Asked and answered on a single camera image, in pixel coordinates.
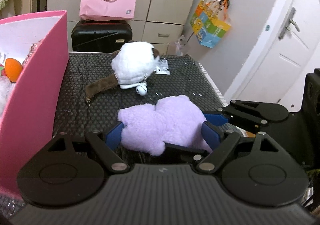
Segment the white door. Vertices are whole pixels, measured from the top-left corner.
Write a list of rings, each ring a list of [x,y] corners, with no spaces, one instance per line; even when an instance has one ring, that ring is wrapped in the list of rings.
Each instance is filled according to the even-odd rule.
[[[259,41],[232,85],[224,94],[227,101],[248,100],[284,103],[285,94],[298,80],[319,44],[319,0],[278,0],[285,4],[278,19],[273,10],[268,25],[268,41]],[[282,40],[278,36],[292,7],[294,26]]]

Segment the colourful paper gift bag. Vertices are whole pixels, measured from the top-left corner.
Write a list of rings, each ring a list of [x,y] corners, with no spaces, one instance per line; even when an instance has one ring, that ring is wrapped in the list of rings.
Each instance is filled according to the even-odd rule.
[[[231,29],[231,20],[223,19],[217,0],[200,0],[190,20],[193,33],[200,45],[214,48]]]

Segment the orange plush ball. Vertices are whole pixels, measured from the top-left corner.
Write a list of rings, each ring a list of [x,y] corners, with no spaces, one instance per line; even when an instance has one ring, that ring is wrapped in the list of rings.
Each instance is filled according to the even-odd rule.
[[[5,60],[4,70],[6,77],[13,83],[17,82],[22,70],[23,66],[19,61],[14,58],[7,58]]]

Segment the white brown plush cat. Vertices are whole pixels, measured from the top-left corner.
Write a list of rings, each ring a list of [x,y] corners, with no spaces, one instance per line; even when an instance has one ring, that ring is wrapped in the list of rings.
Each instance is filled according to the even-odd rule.
[[[112,74],[86,86],[86,101],[117,86],[122,89],[146,86],[146,80],[153,74],[160,59],[159,51],[152,44],[142,41],[129,41],[112,56]]]

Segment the black suitcase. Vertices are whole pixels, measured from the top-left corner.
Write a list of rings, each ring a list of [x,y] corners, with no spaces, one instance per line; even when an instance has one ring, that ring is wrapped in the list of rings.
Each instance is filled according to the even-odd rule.
[[[71,39],[74,52],[112,53],[132,40],[132,29],[125,20],[84,20],[74,26]]]

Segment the pink storage box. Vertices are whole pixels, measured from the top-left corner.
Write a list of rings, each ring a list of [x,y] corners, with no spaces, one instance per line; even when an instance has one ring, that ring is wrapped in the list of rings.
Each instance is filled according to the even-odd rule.
[[[1,20],[1,54],[23,62],[35,43],[1,115],[1,194],[17,199],[19,170],[52,138],[69,59],[65,10]]]

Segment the small printed card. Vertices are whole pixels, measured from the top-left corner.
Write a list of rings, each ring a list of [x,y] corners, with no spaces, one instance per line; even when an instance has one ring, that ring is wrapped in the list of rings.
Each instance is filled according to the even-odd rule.
[[[168,61],[159,61],[155,68],[155,73],[157,75],[170,75],[169,64]]]

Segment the purple plush toy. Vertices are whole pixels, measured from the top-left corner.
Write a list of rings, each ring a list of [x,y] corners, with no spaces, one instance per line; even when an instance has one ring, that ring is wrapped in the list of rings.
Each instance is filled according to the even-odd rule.
[[[185,95],[121,109],[118,120],[124,125],[121,144],[127,149],[159,156],[168,143],[212,152],[201,135],[206,118]]]

